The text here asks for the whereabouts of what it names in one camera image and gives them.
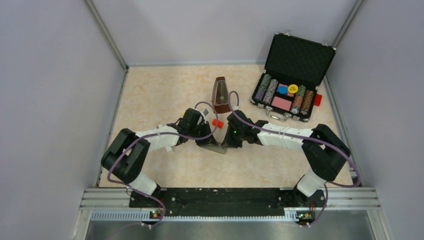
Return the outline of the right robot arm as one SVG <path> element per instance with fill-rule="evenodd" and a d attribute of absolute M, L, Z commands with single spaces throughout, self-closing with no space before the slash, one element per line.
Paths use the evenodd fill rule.
<path fill-rule="evenodd" d="M 304 153 L 310 168 L 294 187 L 293 200 L 299 206 L 307 206 L 319 187 L 334 181 L 351 155 L 350 149 L 325 124 L 292 128 L 266 120 L 252 122 L 241 110 L 232 112 L 227 121 L 224 147 L 241 148 L 247 142 Z"/>

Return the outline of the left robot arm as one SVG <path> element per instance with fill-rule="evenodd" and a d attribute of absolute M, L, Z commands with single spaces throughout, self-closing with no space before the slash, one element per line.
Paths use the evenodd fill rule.
<path fill-rule="evenodd" d="M 125 185 L 141 192 L 141 200 L 154 207 L 160 202 L 160 186 L 142 172 L 147 154 L 179 146 L 189 139 L 196 138 L 197 142 L 211 140 L 207 114 L 207 109 L 188 108 L 177 122 L 153 130 L 134 132 L 124 128 L 103 154 L 101 166 Z"/>

